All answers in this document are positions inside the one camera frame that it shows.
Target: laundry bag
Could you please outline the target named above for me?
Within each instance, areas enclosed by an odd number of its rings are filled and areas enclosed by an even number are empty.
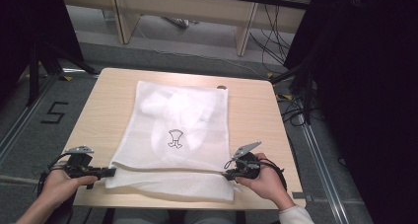
[[[228,90],[140,81],[106,187],[136,187],[190,200],[233,200]]]

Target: black drawing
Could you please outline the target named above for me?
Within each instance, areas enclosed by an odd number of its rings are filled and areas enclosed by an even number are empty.
[[[183,132],[179,129],[172,129],[169,131],[169,134],[172,136],[173,141],[169,143],[169,146],[176,147],[177,149],[182,147],[181,144],[179,144],[179,140],[181,136],[183,135]]]
[[[65,102],[54,102],[52,104],[52,106],[49,108],[49,111],[47,114],[56,114],[59,115],[58,120],[56,121],[51,121],[51,120],[41,120],[41,123],[49,123],[49,124],[54,124],[54,123],[59,123],[61,121],[61,118],[65,115],[64,112],[53,112],[52,110],[54,109],[55,105],[68,105],[68,103]]]

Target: table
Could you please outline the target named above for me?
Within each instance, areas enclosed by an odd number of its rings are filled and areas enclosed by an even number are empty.
[[[113,11],[119,41],[129,43],[141,15],[187,19],[235,27],[237,54],[244,55],[250,29],[271,30],[263,5],[238,0],[64,0],[67,5]],[[298,0],[309,3],[310,0]],[[276,4],[268,5],[270,18]],[[305,14],[304,9],[280,6],[277,29],[294,34]]]
[[[74,127],[65,149],[87,145],[95,150],[92,166],[107,167],[131,117],[137,81],[152,81],[180,86],[216,88],[225,86],[229,96],[230,147],[257,139],[262,144],[253,150],[263,152],[282,169],[288,193],[302,192],[301,183],[282,123],[271,84],[267,81],[106,68]],[[166,200],[131,187],[105,188],[105,179],[93,189],[80,187],[74,205],[93,207],[202,208],[202,209],[276,209],[273,202],[260,198],[247,187],[236,192],[232,203]],[[301,206],[304,199],[294,199]]]

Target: printed logo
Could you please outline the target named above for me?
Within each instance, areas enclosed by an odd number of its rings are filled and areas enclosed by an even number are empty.
[[[169,131],[169,134],[172,136],[173,141],[169,143],[169,146],[176,147],[177,149],[182,147],[181,144],[179,144],[179,140],[181,136],[183,135],[183,132],[179,129],[172,129]]]

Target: wrist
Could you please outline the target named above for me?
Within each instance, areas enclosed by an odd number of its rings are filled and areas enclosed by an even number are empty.
[[[277,192],[272,201],[281,211],[295,206],[295,202],[285,190]]]
[[[37,200],[35,201],[40,207],[45,209],[56,209],[58,208],[62,203],[56,201],[54,198],[49,197],[47,194],[41,194]]]

